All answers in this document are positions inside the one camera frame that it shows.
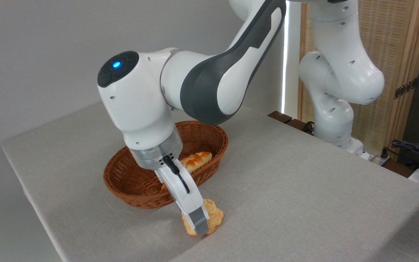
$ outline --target oval basket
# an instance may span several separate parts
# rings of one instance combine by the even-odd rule
[[[218,169],[228,146],[228,136],[221,127],[208,126],[199,121],[182,121],[176,126],[183,142],[179,159],[201,151],[213,154],[208,163],[191,174],[199,186]],[[126,146],[110,159],[103,179],[116,197],[139,209],[155,209],[174,202],[168,190],[161,191],[161,182],[155,172],[139,167]]]

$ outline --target rattan screen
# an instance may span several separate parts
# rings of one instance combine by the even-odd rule
[[[301,57],[315,50],[310,9],[302,8]],[[381,150],[391,139],[401,139],[413,92],[394,99],[400,86],[412,81],[419,71],[419,0],[359,0],[360,35],[375,65],[384,73],[386,85],[375,103],[352,104],[352,136],[365,147]],[[298,118],[314,121],[313,106],[300,82]]]

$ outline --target white light strip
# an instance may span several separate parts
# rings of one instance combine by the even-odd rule
[[[281,113],[286,113],[286,81],[287,81],[287,52],[289,47],[289,9],[290,2],[286,2],[286,19],[284,20],[284,56],[282,66],[282,97],[281,97]]]

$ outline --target bread roll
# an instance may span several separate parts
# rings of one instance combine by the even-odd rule
[[[212,234],[216,231],[216,227],[220,226],[223,222],[224,212],[221,209],[216,207],[216,204],[211,199],[203,199],[203,204],[205,205],[206,211],[208,212],[209,219],[208,219],[208,227],[209,231],[206,234]],[[187,234],[196,237],[195,230],[192,229],[190,224],[185,219],[185,216],[182,214],[182,222],[185,226],[185,230]]]
[[[213,157],[213,154],[210,152],[200,152],[193,154],[185,159],[181,160],[181,163],[189,173],[195,171],[200,166],[203,166],[206,164],[211,158]]]

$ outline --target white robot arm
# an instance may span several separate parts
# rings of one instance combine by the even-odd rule
[[[208,213],[177,159],[183,145],[168,105],[211,125],[232,117],[286,14],[285,0],[231,0],[231,5],[246,21],[225,52],[128,51],[109,59],[97,79],[101,99],[136,162],[155,171],[199,236],[208,232]]]
[[[384,88],[384,76],[371,62],[360,39],[358,0],[311,3],[315,44],[305,55],[299,76],[315,113],[314,136],[367,159],[363,144],[351,137],[350,103],[369,104]]]

